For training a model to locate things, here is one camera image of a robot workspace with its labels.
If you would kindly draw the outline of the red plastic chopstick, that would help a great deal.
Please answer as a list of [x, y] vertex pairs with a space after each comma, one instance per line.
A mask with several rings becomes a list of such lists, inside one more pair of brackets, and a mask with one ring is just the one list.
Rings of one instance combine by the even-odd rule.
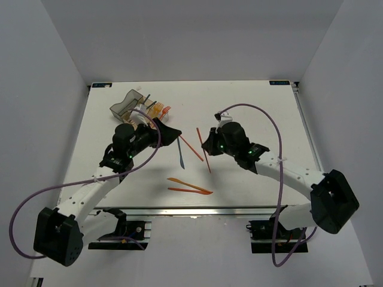
[[[200, 142], [200, 145], [201, 145], [201, 148], [202, 148], [203, 141], [202, 141], [202, 136], [201, 136], [201, 133], [200, 133], [200, 130], [199, 130], [198, 127], [196, 128], [196, 131], [197, 131], [199, 142]], [[207, 165], [207, 168], [208, 168], [208, 172], [211, 174], [211, 167], [210, 167], [210, 164], [209, 164], [209, 161], [208, 161], [208, 157], [207, 157], [206, 151], [203, 148], [202, 148], [202, 151], [203, 151], [203, 154], [204, 154], [204, 157], [205, 157], [205, 161], [206, 161], [206, 165]]]
[[204, 162], [204, 159], [202, 156], [186, 141], [186, 139], [183, 136], [180, 136], [181, 140], [191, 149], [191, 151], [197, 156], [197, 158]]

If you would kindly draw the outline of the red plastic fork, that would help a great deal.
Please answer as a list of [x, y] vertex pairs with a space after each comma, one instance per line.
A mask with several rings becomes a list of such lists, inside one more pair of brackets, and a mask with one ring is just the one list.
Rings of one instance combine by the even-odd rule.
[[170, 106], [164, 107], [161, 113], [161, 117], [164, 117], [169, 112], [170, 109], [171, 109]]

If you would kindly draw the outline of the orange plastic fork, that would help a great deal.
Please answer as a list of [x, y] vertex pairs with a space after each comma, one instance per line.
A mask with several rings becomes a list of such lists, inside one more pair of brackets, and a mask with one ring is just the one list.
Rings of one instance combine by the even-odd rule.
[[151, 107], [149, 116], [150, 116], [151, 118], [156, 118], [156, 117], [158, 117], [158, 115], [161, 113], [163, 107], [164, 107], [164, 104], [163, 104], [163, 103], [156, 102], [156, 104], [153, 105], [153, 106]]

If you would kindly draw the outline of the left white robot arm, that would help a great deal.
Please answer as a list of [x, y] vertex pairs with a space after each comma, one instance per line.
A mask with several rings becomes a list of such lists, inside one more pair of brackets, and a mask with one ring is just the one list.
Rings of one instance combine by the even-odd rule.
[[89, 243], [110, 235], [119, 239], [126, 233], [126, 214], [106, 208], [90, 215], [95, 206], [116, 188], [133, 169], [133, 158], [148, 147], [172, 144], [182, 132], [154, 118], [154, 127], [120, 124], [93, 179], [54, 209], [44, 208], [37, 219], [34, 251], [64, 265], [72, 265]]

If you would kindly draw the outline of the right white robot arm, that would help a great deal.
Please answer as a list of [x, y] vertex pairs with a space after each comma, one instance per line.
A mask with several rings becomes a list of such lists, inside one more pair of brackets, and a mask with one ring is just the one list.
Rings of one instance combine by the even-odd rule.
[[210, 156], [226, 154], [243, 169], [279, 181], [301, 193], [309, 203], [283, 206], [270, 223], [271, 233], [285, 238], [292, 230], [318, 227], [337, 234], [360, 204], [345, 175], [338, 170], [323, 173], [279, 159], [269, 148], [250, 142], [237, 122], [211, 128], [202, 144]]

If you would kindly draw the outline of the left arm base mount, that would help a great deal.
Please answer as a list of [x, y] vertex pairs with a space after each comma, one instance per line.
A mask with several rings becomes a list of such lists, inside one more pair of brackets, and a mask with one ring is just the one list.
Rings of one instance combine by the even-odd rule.
[[144, 251], [151, 237], [152, 222], [140, 219], [132, 219], [125, 212], [117, 208], [98, 210], [93, 217], [101, 219], [100, 215], [110, 216], [113, 227], [109, 233], [105, 233], [88, 244], [90, 250], [103, 251]]

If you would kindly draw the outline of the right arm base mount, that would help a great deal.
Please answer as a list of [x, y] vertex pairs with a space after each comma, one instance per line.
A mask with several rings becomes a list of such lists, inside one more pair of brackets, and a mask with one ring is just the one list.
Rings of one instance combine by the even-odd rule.
[[[272, 253], [272, 234], [273, 221], [271, 220], [253, 220], [249, 221], [246, 229], [250, 233], [251, 252], [253, 254], [271, 254]], [[278, 224], [275, 253], [288, 254], [298, 241], [302, 231], [299, 228], [294, 230], [284, 230]]]

